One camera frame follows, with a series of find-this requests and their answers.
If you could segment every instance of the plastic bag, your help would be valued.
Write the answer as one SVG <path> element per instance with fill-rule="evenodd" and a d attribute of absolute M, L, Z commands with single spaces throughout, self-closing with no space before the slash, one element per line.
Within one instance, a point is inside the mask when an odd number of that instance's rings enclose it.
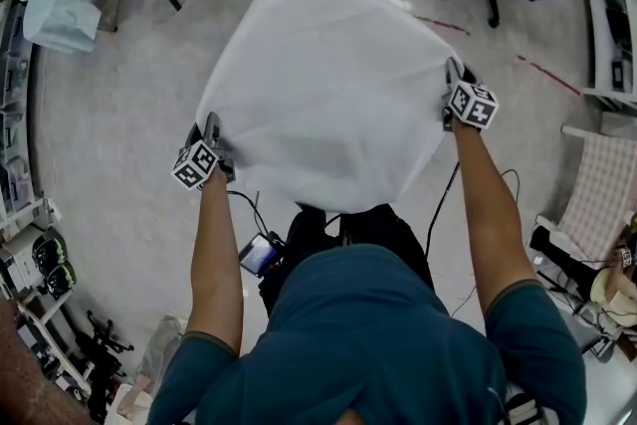
<path fill-rule="evenodd" d="M 247 188 L 334 212 L 394 202 L 442 140 L 453 49 L 389 0 L 255 0 L 197 110 Z"/>
<path fill-rule="evenodd" d="M 164 316 L 148 341 L 141 363 L 130 380 L 132 388 L 117 406 L 117 414 L 129 418 L 134 411 L 135 401 L 142 392 L 154 398 L 168 363 L 177 351 L 183 330 L 184 326 L 178 318 Z"/>
<path fill-rule="evenodd" d="M 95 46 L 102 12 L 95 0 L 29 0 L 24 37 L 61 52 L 89 52 Z"/>

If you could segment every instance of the wire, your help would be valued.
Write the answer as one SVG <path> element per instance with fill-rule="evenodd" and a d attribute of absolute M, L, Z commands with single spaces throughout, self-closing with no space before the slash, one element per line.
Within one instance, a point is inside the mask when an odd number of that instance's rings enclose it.
<path fill-rule="evenodd" d="M 252 201 L 252 199 L 248 195 L 246 195 L 244 193 L 241 193 L 240 191 L 228 190 L 228 195 L 236 195 L 236 196 L 242 197 L 242 198 L 244 198 L 244 199 L 246 199 L 248 201 L 248 203 L 250 204 L 250 207 L 252 207 L 252 209 L 254 210 L 255 223 L 257 224 L 257 228 L 259 229 L 259 233 L 262 236 L 267 237 L 268 233 L 270 231 L 268 230 L 268 227 L 266 226 L 266 222 L 263 221 L 263 216 L 261 216 L 261 213 L 257 209 L 257 205 Z M 259 222 L 256 221 L 256 217 L 259 217 L 259 220 L 261 221 L 261 225 L 259 225 Z"/>
<path fill-rule="evenodd" d="M 556 298 L 558 301 L 560 301 L 560 302 L 565 303 L 566 305 L 568 305 L 568 307 L 572 310 L 572 312 L 573 312 L 573 314 L 574 314 L 574 315 L 578 315 L 578 316 L 579 316 L 579 317 L 580 317 L 580 318 L 581 318 L 584 322 L 586 322 L 587 324 L 589 324 L 589 325 L 593 326 L 595 329 L 597 329 L 597 330 L 599 331 L 599 333 L 600 333 L 600 334 L 602 334 L 602 335 L 606 335 L 606 333 L 605 333 L 605 331 L 604 331 L 604 328 L 603 328 L 603 327 L 601 326 L 601 324 L 599 323 L 599 318 L 600 318 L 600 316 L 601 316 L 602 314 L 606 314 L 606 315 L 607 315 L 609 318 L 611 318 L 611 319 L 613 319 L 613 317 L 612 317 L 612 315 L 611 315 L 611 314 L 613 314 L 613 315 L 615 315 L 615 316 L 618 316 L 618 317 L 630 317 L 630 316 L 637 317 L 637 314 L 635 314 L 635 313 L 629 313 L 629 314 L 616 314 L 616 313 L 615 313 L 615 312 L 613 312 L 613 311 L 610 311 L 610 312 L 609 312 L 609 311 L 607 311 L 607 310 L 602 309 L 602 311 L 601 311 L 601 312 L 599 312 L 599 313 L 597 314 L 597 317 L 595 318 L 595 322 L 596 322 L 596 323 L 591 322 L 590 320 L 588 320 L 587 318 L 585 318 L 585 317 L 584 317 L 584 316 L 582 316 L 581 314 L 578 314 L 578 313 L 577 313 L 577 311 L 575 310 L 575 307 L 571 304 L 570 300 L 568 299 L 568 296 L 570 296 L 570 293 L 568 292 L 568 289 L 566 288 L 566 286 L 568 286 L 568 282 L 570 282 L 570 281 L 572 280 L 572 278 L 571 278 L 571 277 L 569 277 L 568 275 L 566 275 L 566 277 L 567 277 L 566 284 L 565 284 L 565 285 L 562 285 L 562 284 L 559 282 L 559 278 L 561 277 L 561 275 L 562 275 L 562 274 L 565 274 L 565 271 L 564 271 L 564 270 L 565 270 L 566 268 L 568 268 L 569 266 L 576 265 L 576 264 L 580 264 L 580 263 L 595 264 L 595 263 L 600 263 L 600 262 L 606 262 L 606 263 L 607 263 L 607 262 L 608 262 L 608 260 L 593 260 L 593 261 L 575 261 L 575 260 L 573 260 L 570 264 L 566 264 L 565 266 L 560 267 L 560 269 L 559 269 L 559 273 L 557 274 L 556 282 L 557 282 L 557 285 L 558 285 L 559 287 L 561 287 L 561 288 L 564 290 L 564 292 L 563 292 L 563 293 L 557 293 L 555 290 L 549 289 L 549 288 L 547 288 L 546 286 L 544 286 L 544 288 L 546 289 L 546 291 L 547 291 L 547 292 L 551 293 L 551 294 L 553 295 L 553 297 L 554 297 L 554 298 Z M 603 267 L 603 268 L 601 268 L 601 269 L 610 268 L 610 267 L 612 267 L 612 266 L 613 266 L 612 264 L 609 264 L 609 265 L 604 266 L 604 267 Z M 558 297 L 557 297 L 557 294 L 562 294 L 562 295 L 564 296 L 564 300 L 561 300 L 560 298 L 558 298 Z"/>
<path fill-rule="evenodd" d="M 500 175 L 502 175 L 503 177 L 505 177 L 505 175 L 507 175 L 508 173 L 512 173 L 516 179 L 518 180 L 518 189 L 516 190 L 516 204 L 518 203 L 518 199 L 520 198 L 520 175 L 518 174 L 518 171 L 515 170 L 514 168 L 510 168 L 509 170 L 505 170 L 503 173 L 501 173 Z"/>
<path fill-rule="evenodd" d="M 456 179 L 456 174 L 458 173 L 459 168 L 460 168 L 460 161 L 456 163 L 456 166 L 454 167 L 454 171 L 451 173 L 451 177 L 449 178 L 449 182 L 447 183 L 445 192 L 443 193 L 442 198 L 440 199 L 440 202 L 438 202 L 438 207 L 436 207 L 436 212 L 434 213 L 434 217 L 432 218 L 431 223 L 429 224 L 429 230 L 427 231 L 427 247 L 425 248 L 425 261 L 429 260 L 429 244 L 431 242 L 431 233 L 434 230 L 434 225 L 436 223 L 436 220 L 438 219 L 438 214 L 440 213 L 442 204 L 445 202 L 445 199 L 447 198 L 447 193 L 449 193 L 449 190 L 451 189 L 451 185 L 454 183 L 454 180 Z"/>
<path fill-rule="evenodd" d="M 255 208 L 252 211 L 252 217 L 255 219 L 255 223 L 257 227 L 259 227 L 259 222 L 257 221 L 257 209 L 259 208 L 259 197 L 261 196 L 261 192 L 257 192 L 257 196 L 255 197 Z"/>
<path fill-rule="evenodd" d="M 429 246 L 431 243 L 431 233 L 433 232 L 434 229 L 434 225 L 436 224 L 436 220 L 438 219 L 438 214 L 440 214 L 440 210 L 442 209 L 442 205 L 445 202 L 445 199 L 447 198 L 447 194 L 449 193 L 449 190 L 451 189 L 451 185 L 454 183 L 454 180 L 456 179 L 456 175 L 458 174 L 458 169 L 460 168 L 460 161 L 458 163 L 456 163 L 456 166 L 454 167 L 454 171 L 451 173 L 451 177 L 449 178 L 449 182 L 447 183 L 447 187 L 445 188 L 445 192 L 442 195 L 442 198 L 440 199 L 440 202 L 438 202 L 438 207 L 436 207 L 436 212 L 434 213 L 434 217 L 431 220 L 431 223 L 429 224 L 429 230 L 427 231 L 427 246 L 425 248 L 425 261 L 428 261 L 429 259 Z M 520 175 L 518 174 L 518 171 L 515 170 L 514 168 L 509 168 L 508 170 L 505 170 L 503 173 L 501 173 L 500 175 L 504 178 L 505 175 L 512 173 L 516 176 L 516 180 L 518 181 L 518 188 L 516 189 L 516 204 L 518 203 L 518 199 L 520 198 L 520 188 L 521 188 L 521 183 L 520 183 Z M 329 223 L 331 223 L 333 220 L 335 220 L 337 218 L 334 217 L 331 220 L 329 220 L 329 222 L 327 223 L 327 225 L 329 225 Z M 466 305 L 469 300 L 471 299 L 471 297 L 473 296 L 474 292 L 477 289 L 477 284 L 471 289 L 471 292 L 469 293 L 469 295 L 465 298 L 465 300 L 463 302 L 460 303 L 460 305 L 453 311 L 453 313 L 451 314 L 451 317 L 453 317 L 456 312 L 461 309 L 464 305 Z"/>
<path fill-rule="evenodd" d="M 333 218 L 331 218 L 327 223 L 325 223 L 325 226 L 323 227 L 323 229 L 326 229 L 329 225 L 331 225 L 333 222 L 335 222 L 338 218 L 340 218 L 342 215 L 337 214 L 336 216 L 334 216 Z"/>
<path fill-rule="evenodd" d="M 461 302 L 461 303 L 460 303 L 460 306 L 459 306 L 459 307 L 457 307 L 457 308 L 454 310 L 454 312 L 451 314 L 451 318 L 453 318 L 453 316 L 456 314 L 456 312 L 457 312 L 459 309 L 461 309 L 464 305 L 466 305 L 466 304 L 467 304 L 467 302 L 471 299 L 471 296 L 472 296 L 472 295 L 474 294 L 474 292 L 476 291 L 476 288 L 477 288 L 477 287 L 476 287 L 476 286 L 474 286 L 474 287 L 471 289 L 471 292 L 469 293 L 469 295 L 467 296 L 467 298 L 466 298 L 463 302 Z"/>

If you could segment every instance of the phone screen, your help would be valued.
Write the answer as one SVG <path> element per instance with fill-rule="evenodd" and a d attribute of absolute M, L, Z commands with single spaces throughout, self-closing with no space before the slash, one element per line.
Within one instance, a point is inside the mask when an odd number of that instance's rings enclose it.
<path fill-rule="evenodd" d="M 277 255 L 277 249 L 261 234 L 257 234 L 239 254 L 239 263 L 253 275 L 260 277 Z"/>

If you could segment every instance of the black cable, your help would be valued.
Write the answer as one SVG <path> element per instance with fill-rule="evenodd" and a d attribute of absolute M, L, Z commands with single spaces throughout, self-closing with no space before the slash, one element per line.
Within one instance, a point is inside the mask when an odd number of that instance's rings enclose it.
<path fill-rule="evenodd" d="M 257 195 L 255 196 L 255 208 L 252 211 L 252 217 L 255 219 L 255 223 L 257 224 L 257 227 L 259 227 L 259 223 L 257 222 L 257 209 L 259 208 L 259 197 L 261 196 L 261 192 L 258 191 Z"/>
<path fill-rule="evenodd" d="M 451 177 L 449 179 L 449 182 L 447 183 L 445 192 L 443 193 L 442 198 L 440 199 L 440 202 L 438 202 L 438 207 L 436 208 L 434 217 L 432 218 L 431 223 L 429 224 L 429 230 L 427 231 L 427 247 L 425 248 L 425 261 L 429 260 L 429 243 L 431 242 L 431 232 L 434 230 L 434 224 L 436 223 L 436 220 L 438 219 L 438 214 L 440 213 L 442 204 L 447 198 L 447 193 L 449 193 L 449 190 L 451 189 L 451 185 L 454 183 L 454 180 L 456 179 L 456 174 L 458 173 L 459 168 L 460 168 L 460 161 L 456 163 L 456 166 L 454 167 L 454 171 L 451 173 Z"/>
<path fill-rule="evenodd" d="M 630 316 L 637 316 L 637 314 L 635 314 L 634 312 L 629 312 L 628 314 L 620 314 L 618 312 L 614 312 L 613 310 L 611 310 L 611 311 L 602 310 L 600 313 L 597 314 L 597 323 L 599 323 L 599 316 L 601 316 L 602 314 L 606 314 L 611 319 L 613 319 L 611 314 L 613 314 L 614 316 L 618 316 L 619 318 L 627 318 L 627 317 L 630 317 Z"/>
<path fill-rule="evenodd" d="M 331 225 L 331 223 L 335 222 L 338 218 L 340 218 L 342 215 L 337 214 L 336 216 L 334 216 L 333 218 L 331 218 L 327 223 L 325 223 L 325 226 L 323 227 L 323 229 L 326 229 L 329 225 Z"/>
<path fill-rule="evenodd" d="M 454 183 L 454 180 L 456 179 L 456 174 L 458 174 L 458 169 L 460 168 L 460 161 L 458 163 L 456 163 L 456 166 L 454 167 L 454 171 L 451 173 L 451 177 L 449 178 L 449 182 L 447 183 L 447 187 L 445 188 L 445 192 L 442 195 L 442 198 L 440 199 L 440 202 L 438 202 L 438 207 L 436 207 L 436 212 L 434 213 L 434 217 L 431 220 L 431 223 L 429 224 L 429 230 L 427 231 L 427 247 L 425 248 L 425 261 L 429 260 L 429 245 L 431 242 L 431 233 L 434 229 L 434 225 L 436 223 L 436 220 L 438 219 L 438 214 L 440 213 L 440 209 L 442 208 L 442 204 L 444 203 L 445 199 L 447 198 L 447 194 L 449 193 L 449 190 L 451 189 L 451 185 Z M 518 180 L 518 188 L 516 189 L 516 204 L 518 203 L 518 199 L 520 198 L 520 187 L 521 187 L 521 183 L 520 183 L 520 175 L 518 174 L 518 172 L 514 169 L 514 168 L 509 168 L 508 170 L 505 170 L 502 174 L 500 174 L 503 178 L 505 177 L 505 175 L 507 175 L 508 173 L 513 173 L 516 176 L 516 179 Z M 467 304 L 467 302 L 471 299 L 472 295 L 474 294 L 474 292 L 477 289 L 477 284 L 471 289 L 471 292 L 469 293 L 469 295 L 467 296 L 467 298 L 460 303 L 460 305 L 453 311 L 453 313 L 451 314 L 451 317 L 453 317 L 456 312 L 461 309 L 464 305 Z"/>
<path fill-rule="evenodd" d="M 607 261 L 586 261 L 586 262 L 592 263 L 592 262 L 607 262 Z M 563 286 L 562 284 L 560 284 L 560 283 L 559 283 L 559 277 L 561 277 L 561 275 L 562 275 L 563 273 L 564 273 L 564 268 L 560 268 L 560 269 L 559 269 L 559 273 L 557 274 L 557 283 L 559 284 L 559 286 L 560 286 L 560 287 L 562 287 L 562 288 L 565 290 L 565 293 L 563 293 L 563 295 L 564 295 L 564 298 L 566 299 L 566 304 L 567 304 L 567 305 L 568 305 L 568 307 L 572 310 L 572 312 L 573 312 L 573 314 L 574 314 L 574 315 L 577 315 L 577 316 L 578 316 L 578 317 L 580 317 L 580 318 L 581 318 L 584 322 L 586 322 L 587 324 L 589 324 L 589 325 L 593 326 L 595 329 L 597 329 L 597 331 L 599 331 L 599 333 L 600 333 L 600 334 L 602 334 L 602 335 L 606 335 L 606 333 L 604 332 L 604 328 L 603 328 L 603 327 L 601 326 L 601 324 L 599 323 L 599 317 L 600 317 L 602 314 L 606 314 L 606 315 L 607 315 L 610 319 L 612 319 L 614 322 L 617 322 L 617 321 L 613 319 L 613 317 L 612 317 L 612 315 L 611 315 L 611 314 L 614 314 L 614 315 L 616 315 L 616 316 L 618 316 L 618 317 L 629 317 L 629 316 L 635 316 L 635 317 L 637 317 L 637 314 L 635 314 L 635 313 L 629 313 L 629 314 L 619 314 L 619 313 L 615 313 L 615 312 L 613 312 L 613 311 L 610 311 L 610 312 L 609 312 L 609 311 L 607 311 L 607 310 L 602 309 L 602 311 L 601 311 L 601 312 L 597 313 L 597 317 L 595 318 L 595 322 L 597 322 L 597 323 L 593 323 L 593 322 L 591 322 L 590 320 L 588 320 L 587 318 L 585 318 L 585 317 L 584 317 L 584 316 L 582 316 L 581 314 L 578 314 L 578 313 L 577 313 L 577 311 L 575 310 L 575 307 L 574 307 L 574 306 L 570 303 L 570 300 L 568 299 L 568 296 L 569 296 L 568 289 L 566 288 L 566 286 Z M 568 277 L 568 280 L 566 280 L 566 285 L 568 285 L 568 282 L 571 280 L 571 278 L 570 278 L 568 275 L 566 275 L 566 276 Z M 552 291 L 551 289 L 546 289 L 546 290 L 547 290 L 548 292 L 550 292 L 550 293 L 553 295 L 553 297 L 554 297 L 554 298 L 556 298 L 556 299 L 557 299 L 557 296 L 555 295 L 555 294 L 556 294 L 556 292 L 555 292 L 555 291 Z"/>
<path fill-rule="evenodd" d="M 245 198 L 245 199 L 248 201 L 248 203 L 250 204 L 250 206 L 251 206 L 251 207 L 252 207 L 252 209 L 254 210 L 254 214 L 255 214 L 255 216 L 258 216 L 258 217 L 259 217 L 259 220 L 261 221 L 261 225 L 259 225 L 259 222 L 257 222 L 257 221 L 255 220 L 255 223 L 257 224 L 257 228 L 259 229 L 259 233 L 260 233 L 262 236 L 267 237 L 267 236 L 268 236 L 268 233 L 269 233 L 270 231 L 268 230 L 268 227 L 266 226 L 266 222 L 265 222 L 265 221 L 263 221 L 263 216 L 261 216 L 261 213 L 260 213 L 260 212 L 259 212 L 259 210 L 257 209 L 257 205 L 256 205 L 256 204 L 252 201 L 252 199 L 251 199 L 248 195 L 246 195 L 246 194 L 244 194 L 244 193 L 241 193 L 240 191 L 232 191 L 232 190 L 228 190 L 228 195 L 237 195 L 238 197 Z"/>
<path fill-rule="evenodd" d="M 507 175 L 508 173 L 511 173 L 511 172 L 514 174 L 514 176 L 518 180 L 518 189 L 516 190 L 516 204 L 517 204 L 518 203 L 518 199 L 520 198 L 520 175 L 518 174 L 518 171 L 515 170 L 514 168 L 510 168 L 509 170 L 505 170 L 500 175 L 505 177 L 505 175 Z"/>
<path fill-rule="evenodd" d="M 453 316 L 456 314 L 456 312 L 457 312 L 459 309 L 461 309 L 464 305 L 466 305 L 466 304 L 467 304 L 467 302 L 471 299 L 471 296 L 472 296 L 472 295 L 474 294 L 474 292 L 476 291 L 476 288 L 477 288 L 477 286 L 474 286 L 474 287 L 471 289 L 471 292 L 469 293 L 469 295 L 467 296 L 467 298 L 466 298 L 463 302 L 461 302 L 461 303 L 460 303 L 460 306 L 459 306 L 459 307 L 457 307 L 457 308 L 454 310 L 454 312 L 451 314 L 451 318 L 453 318 Z"/>

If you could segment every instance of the concrete floor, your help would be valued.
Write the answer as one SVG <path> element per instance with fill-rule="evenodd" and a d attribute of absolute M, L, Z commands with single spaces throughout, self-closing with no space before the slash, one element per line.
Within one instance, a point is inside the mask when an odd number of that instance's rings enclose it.
<path fill-rule="evenodd" d="M 125 0 L 119 31 L 100 35 L 92 53 L 43 53 L 37 90 L 40 176 L 64 215 L 61 230 L 79 279 L 74 306 L 110 317 L 136 345 L 122 357 L 128 369 L 166 312 L 189 314 L 198 193 L 176 184 L 170 167 L 252 0 L 182 1 L 177 13 L 166 0 Z M 486 0 L 402 1 L 415 15 L 463 29 L 431 25 L 500 99 L 484 137 L 499 168 L 520 174 L 527 235 L 537 213 L 563 206 L 579 161 L 559 127 L 595 127 L 597 119 L 583 97 L 530 64 L 575 88 L 587 83 L 584 0 L 500 0 L 497 30 L 487 24 Z M 423 245 L 455 162 L 449 137 L 395 204 Z M 507 179 L 515 189 L 514 177 Z M 255 233 L 252 211 L 240 199 L 231 202 L 243 246 Z M 297 207 L 262 194 L 260 210 L 269 228 L 284 235 Z M 430 265 L 438 295 L 454 310 L 474 286 L 459 180 L 434 230 Z M 256 280 L 244 276 L 246 352 L 267 320 Z M 475 296 L 456 317 L 483 330 Z"/>

